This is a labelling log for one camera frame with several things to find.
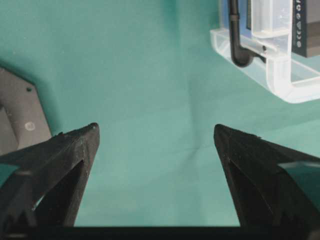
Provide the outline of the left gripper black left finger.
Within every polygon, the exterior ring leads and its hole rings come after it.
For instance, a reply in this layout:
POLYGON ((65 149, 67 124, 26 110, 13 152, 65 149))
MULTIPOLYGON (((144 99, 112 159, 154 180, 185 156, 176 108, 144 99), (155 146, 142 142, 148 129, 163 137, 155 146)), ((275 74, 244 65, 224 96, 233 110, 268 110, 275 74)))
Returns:
POLYGON ((0 231, 74 226, 99 145, 94 122, 2 155, 16 169, 0 187, 0 231))

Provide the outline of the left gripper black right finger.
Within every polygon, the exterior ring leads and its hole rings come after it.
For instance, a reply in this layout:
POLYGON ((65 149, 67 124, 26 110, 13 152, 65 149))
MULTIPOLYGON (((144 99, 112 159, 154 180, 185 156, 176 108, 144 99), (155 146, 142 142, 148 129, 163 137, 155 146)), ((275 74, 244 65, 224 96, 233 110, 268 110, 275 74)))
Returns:
POLYGON ((214 145, 242 227, 320 230, 320 159, 223 124, 214 145))

